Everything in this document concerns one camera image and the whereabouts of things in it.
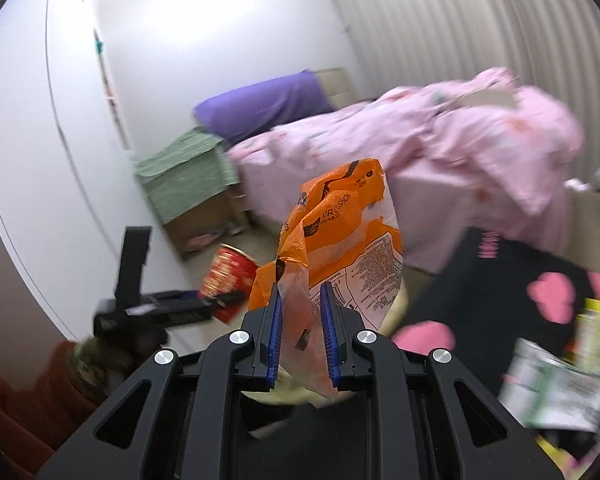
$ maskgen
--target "pink bedsheet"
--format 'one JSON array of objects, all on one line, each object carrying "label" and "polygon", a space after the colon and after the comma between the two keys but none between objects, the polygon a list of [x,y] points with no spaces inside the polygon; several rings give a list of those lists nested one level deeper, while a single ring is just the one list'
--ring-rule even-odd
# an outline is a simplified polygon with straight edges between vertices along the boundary
[{"label": "pink bedsheet", "polygon": [[[515,92],[518,108],[457,108],[484,88]],[[402,233],[405,264],[438,272],[468,226],[559,253],[570,232],[563,181],[582,145],[576,119],[505,69],[470,82],[397,88],[279,126],[234,146],[254,212],[285,222],[304,182],[359,158],[381,161]]]}]

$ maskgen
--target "floor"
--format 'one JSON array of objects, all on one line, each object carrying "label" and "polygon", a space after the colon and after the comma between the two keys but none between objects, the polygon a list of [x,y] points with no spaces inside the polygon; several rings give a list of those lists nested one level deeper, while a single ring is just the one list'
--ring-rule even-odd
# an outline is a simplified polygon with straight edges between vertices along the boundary
[{"label": "floor", "polygon": [[[191,276],[193,285],[199,288],[211,265],[216,251],[220,244],[231,245],[251,256],[259,265],[266,264],[276,257],[278,249],[278,237],[261,227],[252,226],[250,229],[239,235],[226,235],[215,243],[209,245],[204,250],[192,255],[185,265]],[[429,284],[431,278],[428,274],[416,269],[404,268],[404,281],[407,286],[409,301],[413,301],[424,288]],[[205,324],[202,329],[206,343],[211,343],[214,339],[228,332],[240,328],[242,316],[244,313],[236,316],[229,325],[226,325],[217,319],[211,323]]]}]

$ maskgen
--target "white wall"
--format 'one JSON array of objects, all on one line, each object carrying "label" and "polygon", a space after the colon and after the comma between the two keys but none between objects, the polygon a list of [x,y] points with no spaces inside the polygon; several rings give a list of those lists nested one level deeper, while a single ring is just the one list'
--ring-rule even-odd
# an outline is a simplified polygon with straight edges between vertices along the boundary
[{"label": "white wall", "polygon": [[379,91],[491,66],[565,101],[586,132],[574,176],[600,166],[600,11],[592,0],[337,0]]},{"label": "white wall", "polygon": [[374,94],[331,0],[98,0],[105,54],[131,145],[153,155],[213,95],[343,66]]},{"label": "white wall", "polygon": [[[78,339],[112,295],[126,225],[155,227],[145,290],[189,286],[116,137],[89,4],[8,0],[0,12],[0,237],[46,315]],[[186,335],[176,350],[202,348],[198,329]]]}]

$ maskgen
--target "bed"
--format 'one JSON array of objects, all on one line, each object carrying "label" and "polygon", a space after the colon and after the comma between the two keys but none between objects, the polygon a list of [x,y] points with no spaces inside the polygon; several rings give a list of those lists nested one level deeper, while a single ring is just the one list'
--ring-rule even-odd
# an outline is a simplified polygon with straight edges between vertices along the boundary
[{"label": "bed", "polygon": [[[507,84],[515,80],[508,71],[498,70],[488,76],[496,77],[498,81],[506,79]],[[337,114],[353,116],[358,113],[359,107],[368,106],[368,103],[356,102],[343,69],[317,72],[317,76],[331,105],[338,110]],[[431,95],[439,90],[434,88]],[[399,92],[389,92],[383,97],[384,102],[389,103],[391,99],[401,98]],[[580,149],[582,133],[575,122],[571,123],[568,111],[560,108],[561,104],[551,101],[548,96],[546,99],[548,103],[555,104],[560,120],[564,120],[562,126],[573,133],[568,155],[572,160]],[[375,105],[380,108],[385,105],[382,103],[381,98]],[[249,209],[268,230],[279,232],[296,204],[300,185],[324,172],[320,166],[307,168],[307,162],[311,163],[310,157],[303,157],[296,164],[292,156],[282,153],[284,147],[279,147],[276,137],[295,138],[301,131],[304,134],[313,132],[308,138],[318,136],[322,127],[319,121],[323,121],[323,117],[327,116],[279,126],[272,132],[238,143],[228,152],[240,174]],[[301,125],[297,133],[294,131],[295,124]],[[380,158],[385,169],[385,163],[393,165],[387,170],[387,181],[402,234],[406,266],[430,273],[439,272],[469,226],[493,230],[551,253],[561,254],[564,251],[570,238],[573,201],[570,191],[561,185],[568,174],[568,164],[552,176],[560,185],[554,184],[548,199],[545,197],[546,203],[530,214],[529,210],[520,207],[520,201],[516,202],[510,193],[496,186],[493,178],[468,170],[466,164],[450,164],[448,159],[442,160],[444,157],[431,160],[420,156],[417,150],[411,150],[412,156],[395,164],[382,161],[382,150],[374,149],[373,139],[375,137],[369,134],[368,156]]]}]

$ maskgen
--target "black gripper frame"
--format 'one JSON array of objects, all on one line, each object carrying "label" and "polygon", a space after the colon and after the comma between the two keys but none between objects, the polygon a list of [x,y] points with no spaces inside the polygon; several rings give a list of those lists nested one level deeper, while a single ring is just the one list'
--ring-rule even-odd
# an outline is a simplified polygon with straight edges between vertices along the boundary
[{"label": "black gripper frame", "polygon": [[[114,298],[100,302],[93,317],[95,336],[119,344],[121,339],[140,331],[159,333],[174,326],[208,321],[215,310],[247,299],[241,290],[214,298],[199,298],[190,290],[142,295],[142,270],[149,251],[151,231],[151,227],[126,228]],[[149,308],[138,311],[138,307],[143,305]]]},{"label": "black gripper frame", "polygon": [[[240,391],[268,392],[278,355],[269,305],[245,314],[240,331],[183,357],[157,351],[43,465],[38,480],[225,480],[234,478]],[[274,358],[275,373],[267,374]]]},{"label": "black gripper frame", "polygon": [[329,282],[320,301],[335,325],[334,386],[366,392],[368,479],[563,478],[533,434],[451,352],[421,356],[365,332],[362,317],[338,304]]},{"label": "black gripper frame", "polygon": [[[336,303],[330,283],[321,301],[336,328],[338,389],[366,396],[368,480],[562,478],[532,434],[456,357],[411,354],[377,333],[358,338],[362,318]],[[248,337],[234,332],[181,358],[156,352],[36,478],[239,478],[239,392],[270,388],[269,338],[279,302],[274,285],[268,306],[246,314]]]}]

